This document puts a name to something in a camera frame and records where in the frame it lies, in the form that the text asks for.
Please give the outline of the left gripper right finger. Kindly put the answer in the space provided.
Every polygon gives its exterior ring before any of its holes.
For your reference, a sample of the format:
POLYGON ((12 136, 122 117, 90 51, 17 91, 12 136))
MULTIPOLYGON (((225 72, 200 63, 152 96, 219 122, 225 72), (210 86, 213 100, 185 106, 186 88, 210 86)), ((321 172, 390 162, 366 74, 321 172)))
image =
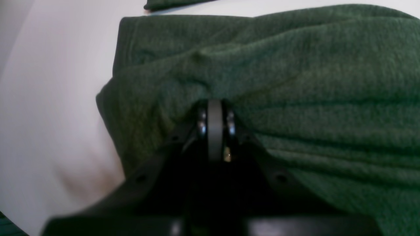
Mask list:
POLYGON ((305 187, 223 101, 225 162, 236 180, 246 236, 381 236, 369 216, 347 213, 305 187))

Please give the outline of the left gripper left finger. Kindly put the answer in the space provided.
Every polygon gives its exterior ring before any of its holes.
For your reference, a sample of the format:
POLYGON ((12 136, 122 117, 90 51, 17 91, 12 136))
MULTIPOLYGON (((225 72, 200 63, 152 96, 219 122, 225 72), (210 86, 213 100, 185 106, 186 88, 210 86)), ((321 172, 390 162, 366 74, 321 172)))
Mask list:
POLYGON ((208 102, 199 102, 153 155, 111 194, 53 218, 44 236, 189 236, 185 203, 207 162, 208 102))

